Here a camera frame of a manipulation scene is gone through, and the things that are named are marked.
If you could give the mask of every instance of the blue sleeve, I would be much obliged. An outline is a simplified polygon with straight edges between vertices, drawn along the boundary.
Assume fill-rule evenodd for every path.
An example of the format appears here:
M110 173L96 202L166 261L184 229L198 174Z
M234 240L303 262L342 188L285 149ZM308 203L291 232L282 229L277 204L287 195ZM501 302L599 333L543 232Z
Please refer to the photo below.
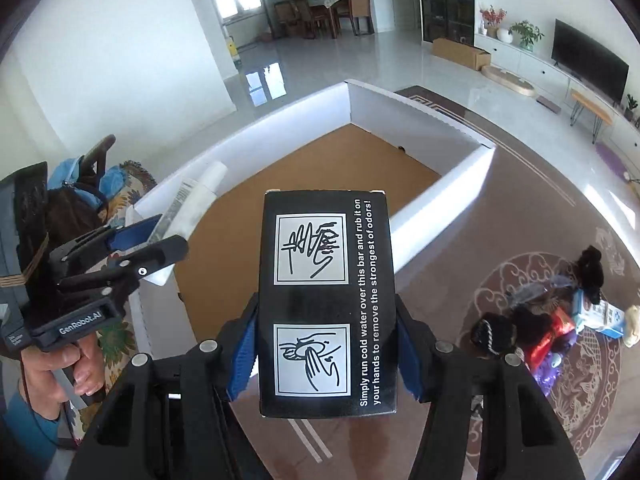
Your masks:
M53 443L58 439L60 417L58 420L47 420L37 413L34 415L35 420L33 420L31 410L21 394L16 392L9 402L3 418L15 441L45 470L56 452L56 446Z

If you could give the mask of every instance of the black cable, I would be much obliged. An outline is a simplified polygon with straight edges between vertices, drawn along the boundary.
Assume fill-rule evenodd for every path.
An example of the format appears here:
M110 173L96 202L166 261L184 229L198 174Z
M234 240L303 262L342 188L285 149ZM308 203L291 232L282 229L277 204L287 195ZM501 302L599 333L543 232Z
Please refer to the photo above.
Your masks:
M60 442L54 442L49 438L49 435L47 435L45 431L42 429L40 423L38 422L38 419L36 418L36 413L33 410L33 406L31 405L31 399L29 397L29 389L27 387L27 377L26 377L26 374L24 373L24 363L22 362L22 356L20 356L20 372L22 373L22 387L24 388L24 397L27 401L27 406L29 407L29 411L31 412L31 418L33 419L33 423L40 430L40 433L42 434L42 436L46 438L50 443L52 443L56 447L56 449L76 450L78 448L78 445L75 443L75 441L73 441L73 429L71 428L71 424L68 417L66 416L66 413L65 413L65 420L69 427L69 432L71 433L73 444L61 444ZM62 412L65 411L64 407L62 406L60 407L60 410Z

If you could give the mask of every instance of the round white vase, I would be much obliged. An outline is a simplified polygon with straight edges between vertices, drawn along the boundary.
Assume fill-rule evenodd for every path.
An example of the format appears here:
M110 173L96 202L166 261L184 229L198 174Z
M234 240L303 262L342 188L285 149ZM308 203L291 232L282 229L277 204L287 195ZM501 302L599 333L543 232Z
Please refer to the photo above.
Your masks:
M513 41L513 34L508 28L499 28L498 39L503 43L511 43Z

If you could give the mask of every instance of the bolt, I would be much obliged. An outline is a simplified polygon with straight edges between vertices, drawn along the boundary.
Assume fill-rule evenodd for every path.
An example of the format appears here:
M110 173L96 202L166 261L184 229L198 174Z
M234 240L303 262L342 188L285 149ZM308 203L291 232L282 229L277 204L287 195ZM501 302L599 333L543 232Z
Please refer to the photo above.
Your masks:
M146 354L135 354L131 358L131 364L134 366L145 365L147 361L149 361L149 357Z
M213 339L205 339L200 343L200 350L204 353L213 352L216 348L218 348L218 343L213 341Z
M449 341L437 341L436 350L443 354L448 354L453 351L453 345Z
M507 354L504 356L504 360L509 366L519 366L522 362L516 354Z

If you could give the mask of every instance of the black tv screen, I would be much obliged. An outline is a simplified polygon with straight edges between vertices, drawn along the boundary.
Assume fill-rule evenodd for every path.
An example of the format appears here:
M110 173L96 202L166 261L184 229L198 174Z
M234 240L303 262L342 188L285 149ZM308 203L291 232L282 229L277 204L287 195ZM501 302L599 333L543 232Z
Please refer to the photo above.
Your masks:
M622 101L629 65L583 32L556 20L551 57L613 102Z

